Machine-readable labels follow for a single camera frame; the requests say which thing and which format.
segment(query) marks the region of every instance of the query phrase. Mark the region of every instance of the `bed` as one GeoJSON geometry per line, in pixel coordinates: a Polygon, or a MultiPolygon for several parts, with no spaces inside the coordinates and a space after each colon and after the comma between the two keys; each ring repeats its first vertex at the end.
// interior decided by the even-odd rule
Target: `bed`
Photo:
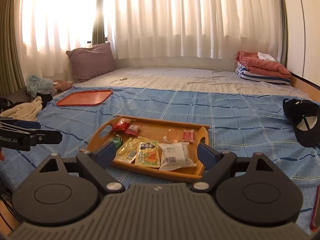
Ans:
{"type": "MultiPolygon", "coordinates": [[[[117,114],[210,125],[210,144],[238,156],[265,153],[304,196],[297,225],[310,233],[309,223],[320,184],[320,150],[301,146],[282,110],[283,99],[309,99],[291,87],[241,80],[236,73],[197,69],[118,69],[76,84],[55,97],[38,114],[43,129],[63,134],[59,145],[38,145],[30,152],[5,150],[0,175],[14,190],[52,152],[72,157],[86,148],[92,134],[117,114]],[[75,91],[112,89],[113,95],[93,107],[57,107],[57,101],[75,91]]],[[[126,187],[132,183],[170,181],[109,167],[126,187]]]]}

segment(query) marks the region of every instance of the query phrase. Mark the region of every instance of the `light blue cloth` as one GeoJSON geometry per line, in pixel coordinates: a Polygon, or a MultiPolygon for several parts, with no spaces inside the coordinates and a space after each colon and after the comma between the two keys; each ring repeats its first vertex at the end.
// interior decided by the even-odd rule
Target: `light blue cloth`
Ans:
{"type": "Polygon", "coordinates": [[[53,96],[57,93],[57,90],[53,88],[53,81],[51,79],[30,75],[28,78],[27,92],[35,98],[37,92],[44,95],[51,94],[53,96]]]}
{"type": "MultiPolygon", "coordinates": [[[[57,107],[60,97],[49,102],[38,114],[42,129],[61,131],[63,141],[59,145],[37,145],[30,152],[5,149],[0,174],[11,189],[15,189],[50,153],[75,156],[79,148],[86,148],[98,127],[117,114],[207,124],[210,125],[210,145],[216,150],[230,150],[241,157],[263,152],[298,185],[304,202],[297,224],[310,233],[316,187],[320,184],[320,150],[305,148],[297,142],[282,110],[285,96],[92,88],[99,89],[114,91],[99,106],[57,107]]],[[[72,88],[63,97],[83,90],[88,88],[72,88]]],[[[107,171],[126,187],[131,183],[167,182],[112,167],[107,171]]]]}

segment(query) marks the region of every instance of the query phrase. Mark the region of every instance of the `purple pillow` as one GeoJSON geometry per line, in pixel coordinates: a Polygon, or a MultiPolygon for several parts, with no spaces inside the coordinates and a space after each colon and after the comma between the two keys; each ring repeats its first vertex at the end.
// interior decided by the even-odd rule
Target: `purple pillow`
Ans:
{"type": "Polygon", "coordinates": [[[110,43],[66,51],[78,82],[84,82],[116,69],[110,43]]]}

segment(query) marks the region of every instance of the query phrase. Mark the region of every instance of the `brown cloth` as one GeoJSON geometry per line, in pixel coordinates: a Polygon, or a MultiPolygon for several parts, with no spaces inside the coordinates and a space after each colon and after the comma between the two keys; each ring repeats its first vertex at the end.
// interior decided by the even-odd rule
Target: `brown cloth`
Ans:
{"type": "Polygon", "coordinates": [[[53,84],[57,83],[56,85],[53,85],[53,88],[56,89],[58,92],[66,91],[70,88],[72,88],[72,83],[69,83],[67,81],[63,80],[54,80],[53,84]]]}

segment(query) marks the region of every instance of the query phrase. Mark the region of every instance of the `white bedsheet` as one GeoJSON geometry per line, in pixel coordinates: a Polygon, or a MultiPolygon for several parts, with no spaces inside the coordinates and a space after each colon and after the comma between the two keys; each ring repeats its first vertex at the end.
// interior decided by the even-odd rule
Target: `white bedsheet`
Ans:
{"type": "Polygon", "coordinates": [[[142,87],[251,95],[288,95],[310,99],[302,91],[285,85],[243,80],[235,72],[190,68],[123,68],[86,82],[80,87],[142,87]]]}

